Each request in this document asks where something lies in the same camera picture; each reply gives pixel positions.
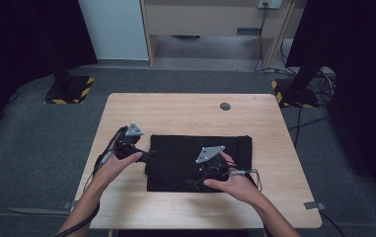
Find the person's left hand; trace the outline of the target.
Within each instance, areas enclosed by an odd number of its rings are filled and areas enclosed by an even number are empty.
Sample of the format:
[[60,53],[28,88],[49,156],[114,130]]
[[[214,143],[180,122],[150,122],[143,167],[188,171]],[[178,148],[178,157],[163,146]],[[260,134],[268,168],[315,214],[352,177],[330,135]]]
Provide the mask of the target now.
[[126,167],[135,163],[142,155],[142,152],[136,152],[126,158],[117,159],[112,154],[97,170],[90,186],[95,187],[97,190],[104,191]]

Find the black curtain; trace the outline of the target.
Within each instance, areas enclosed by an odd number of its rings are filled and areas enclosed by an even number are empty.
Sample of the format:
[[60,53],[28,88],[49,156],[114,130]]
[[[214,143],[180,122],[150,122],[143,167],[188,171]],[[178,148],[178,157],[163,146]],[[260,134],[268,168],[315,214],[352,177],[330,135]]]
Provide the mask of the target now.
[[287,64],[335,72],[335,129],[353,165],[376,181],[376,0],[308,0]]
[[0,0],[0,118],[19,87],[51,73],[33,21],[65,68],[97,61],[79,0]]

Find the black cat-print long-sleeved shirt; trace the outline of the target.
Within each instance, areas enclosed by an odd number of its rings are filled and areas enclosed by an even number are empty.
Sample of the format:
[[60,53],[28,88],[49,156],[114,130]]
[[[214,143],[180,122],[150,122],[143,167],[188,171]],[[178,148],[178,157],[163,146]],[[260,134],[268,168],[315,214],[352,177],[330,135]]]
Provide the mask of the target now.
[[146,163],[148,192],[171,193],[218,193],[207,187],[196,190],[188,184],[198,175],[199,166],[195,163],[202,147],[224,145],[241,170],[252,168],[253,145],[248,135],[244,136],[188,136],[152,135],[151,150],[157,150]]

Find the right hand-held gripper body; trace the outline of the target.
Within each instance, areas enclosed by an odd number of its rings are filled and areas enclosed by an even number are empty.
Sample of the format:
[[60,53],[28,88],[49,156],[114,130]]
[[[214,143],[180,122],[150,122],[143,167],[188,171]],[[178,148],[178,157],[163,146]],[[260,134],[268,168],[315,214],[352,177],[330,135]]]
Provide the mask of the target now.
[[229,178],[229,164],[220,155],[225,149],[224,145],[202,147],[195,163],[199,166],[199,171],[205,179],[227,181]]

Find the person's right hand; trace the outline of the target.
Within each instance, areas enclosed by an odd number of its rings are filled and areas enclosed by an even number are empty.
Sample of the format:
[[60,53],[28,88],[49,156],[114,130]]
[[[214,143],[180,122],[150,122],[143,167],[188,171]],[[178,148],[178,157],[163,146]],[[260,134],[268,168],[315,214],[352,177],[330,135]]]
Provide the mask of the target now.
[[237,174],[238,169],[229,168],[229,178],[227,181],[218,181],[206,179],[203,183],[212,189],[222,191],[231,197],[250,204],[258,206],[263,200],[263,194],[250,182],[245,175]]

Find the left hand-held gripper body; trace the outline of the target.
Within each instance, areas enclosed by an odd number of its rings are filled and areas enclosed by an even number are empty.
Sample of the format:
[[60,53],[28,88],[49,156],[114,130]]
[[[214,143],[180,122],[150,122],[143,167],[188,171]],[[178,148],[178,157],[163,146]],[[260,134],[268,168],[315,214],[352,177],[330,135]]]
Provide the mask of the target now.
[[143,135],[143,131],[132,122],[130,125],[121,127],[117,133],[113,145],[114,156],[118,159],[124,159],[129,155],[136,153],[135,144]]

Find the black stand with striped base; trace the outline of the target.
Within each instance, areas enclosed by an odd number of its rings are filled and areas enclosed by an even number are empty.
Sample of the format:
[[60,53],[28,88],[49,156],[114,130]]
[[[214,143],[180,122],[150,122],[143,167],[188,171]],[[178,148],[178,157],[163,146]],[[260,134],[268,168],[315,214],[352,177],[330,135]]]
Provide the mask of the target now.
[[315,93],[308,88],[316,77],[319,66],[301,67],[292,79],[275,79],[271,82],[274,97],[281,108],[314,108],[318,104]]
[[44,97],[45,102],[56,105],[82,104],[90,92],[94,79],[89,76],[70,75],[55,57],[48,60],[48,67],[54,82]]

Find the white power strip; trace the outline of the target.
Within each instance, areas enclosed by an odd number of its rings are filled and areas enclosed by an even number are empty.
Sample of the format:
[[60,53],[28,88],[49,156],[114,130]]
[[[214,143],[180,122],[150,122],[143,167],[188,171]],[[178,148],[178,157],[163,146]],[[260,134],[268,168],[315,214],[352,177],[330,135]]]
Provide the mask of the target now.
[[258,7],[260,9],[279,9],[283,0],[259,0]]

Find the white panel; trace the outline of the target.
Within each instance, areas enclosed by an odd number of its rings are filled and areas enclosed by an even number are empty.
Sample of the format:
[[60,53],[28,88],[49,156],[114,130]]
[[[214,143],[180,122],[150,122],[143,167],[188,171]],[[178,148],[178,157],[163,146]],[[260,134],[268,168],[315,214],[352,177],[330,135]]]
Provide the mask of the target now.
[[140,0],[79,4],[98,59],[149,59]]

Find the light wooden cabinet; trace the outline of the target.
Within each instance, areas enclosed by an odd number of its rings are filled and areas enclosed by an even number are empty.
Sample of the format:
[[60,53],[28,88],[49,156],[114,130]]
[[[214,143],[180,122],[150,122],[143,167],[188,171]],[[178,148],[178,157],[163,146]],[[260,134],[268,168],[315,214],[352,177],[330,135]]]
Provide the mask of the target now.
[[282,39],[295,36],[307,1],[260,9],[259,0],[140,0],[149,56],[159,36],[236,37],[238,28],[261,28],[263,65],[270,67]]

